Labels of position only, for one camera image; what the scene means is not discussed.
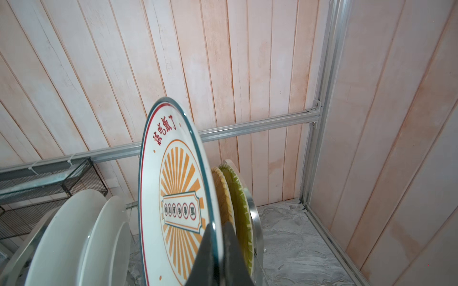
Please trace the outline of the orange sunburst plate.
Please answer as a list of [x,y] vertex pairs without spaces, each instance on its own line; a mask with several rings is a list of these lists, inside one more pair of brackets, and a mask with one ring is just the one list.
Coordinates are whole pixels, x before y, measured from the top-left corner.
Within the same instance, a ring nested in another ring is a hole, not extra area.
[[130,243],[124,202],[119,197],[111,197],[89,235],[78,285],[123,286],[128,272]]
[[183,286],[210,232],[210,265],[221,275],[224,238],[217,194],[192,118],[173,99],[157,100],[141,143],[138,215],[148,286]]

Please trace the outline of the stainless steel dish rack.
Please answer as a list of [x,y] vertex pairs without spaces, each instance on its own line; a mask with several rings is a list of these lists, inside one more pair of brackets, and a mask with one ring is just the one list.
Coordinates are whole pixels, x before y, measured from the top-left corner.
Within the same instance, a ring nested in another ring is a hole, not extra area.
[[[229,159],[225,160],[224,163],[230,165],[239,177],[245,192],[246,204],[250,210],[253,236],[252,279],[254,279],[255,285],[266,286],[268,283],[265,281],[263,270],[264,237],[259,213],[237,166]],[[36,204],[6,210],[4,206],[7,205],[6,202],[9,198],[6,197],[6,193],[1,194],[1,255],[4,259],[25,257],[27,260],[31,260],[31,255],[27,256],[24,253],[17,255],[16,252],[34,251],[45,231],[42,220],[52,219],[50,213],[61,207],[73,195],[70,189],[82,179],[86,179],[86,173],[98,174],[94,163],[88,158],[79,165],[70,164],[66,170],[62,169],[61,172],[42,173],[31,177],[24,176],[22,177],[25,180],[23,185],[26,188],[14,192],[12,198],[15,203],[21,203],[30,200],[29,194],[32,194],[33,199],[61,194],[62,197],[56,200],[43,200]]]

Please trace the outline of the black mesh wall basket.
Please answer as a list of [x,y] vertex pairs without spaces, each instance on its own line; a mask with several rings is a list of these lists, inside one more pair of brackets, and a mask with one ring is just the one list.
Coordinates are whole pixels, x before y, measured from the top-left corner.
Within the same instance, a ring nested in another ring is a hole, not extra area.
[[108,189],[90,159],[69,168],[22,178],[1,175],[1,239],[29,234],[50,210],[62,206],[80,191]]

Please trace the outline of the white plate with text rim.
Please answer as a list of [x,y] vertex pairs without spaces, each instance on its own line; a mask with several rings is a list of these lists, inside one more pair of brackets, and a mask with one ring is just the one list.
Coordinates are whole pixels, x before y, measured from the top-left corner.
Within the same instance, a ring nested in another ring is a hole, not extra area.
[[86,189],[68,199],[46,228],[27,273],[27,286],[76,286],[95,222],[106,203]]

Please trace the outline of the yellow green woven plate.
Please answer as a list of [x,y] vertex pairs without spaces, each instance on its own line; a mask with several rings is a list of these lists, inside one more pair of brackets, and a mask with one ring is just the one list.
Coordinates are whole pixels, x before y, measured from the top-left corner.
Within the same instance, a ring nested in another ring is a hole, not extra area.
[[254,232],[242,178],[231,160],[219,166],[227,182],[234,209],[236,235],[250,276],[254,274]]

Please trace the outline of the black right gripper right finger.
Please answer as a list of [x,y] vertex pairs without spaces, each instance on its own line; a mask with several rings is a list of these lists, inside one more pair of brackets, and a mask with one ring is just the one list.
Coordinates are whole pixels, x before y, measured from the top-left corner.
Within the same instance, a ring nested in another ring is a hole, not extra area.
[[223,226],[224,280],[227,286],[253,286],[240,245],[230,222]]

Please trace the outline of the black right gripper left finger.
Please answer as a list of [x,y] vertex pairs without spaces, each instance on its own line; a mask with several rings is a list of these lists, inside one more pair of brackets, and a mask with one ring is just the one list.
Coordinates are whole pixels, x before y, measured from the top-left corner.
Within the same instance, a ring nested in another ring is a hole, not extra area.
[[214,231],[210,224],[207,224],[200,247],[186,286],[215,286],[215,258],[213,254]]

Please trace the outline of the orange woven bamboo plate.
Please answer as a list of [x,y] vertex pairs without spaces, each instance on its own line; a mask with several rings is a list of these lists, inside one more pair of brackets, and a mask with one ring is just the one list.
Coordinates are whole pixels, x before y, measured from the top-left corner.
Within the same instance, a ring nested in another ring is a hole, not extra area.
[[231,200],[231,194],[227,180],[220,168],[212,168],[212,177],[215,184],[217,193],[219,214],[221,223],[224,225],[226,222],[231,223],[234,231],[236,232],[236,224],[234,217],[234,208]]

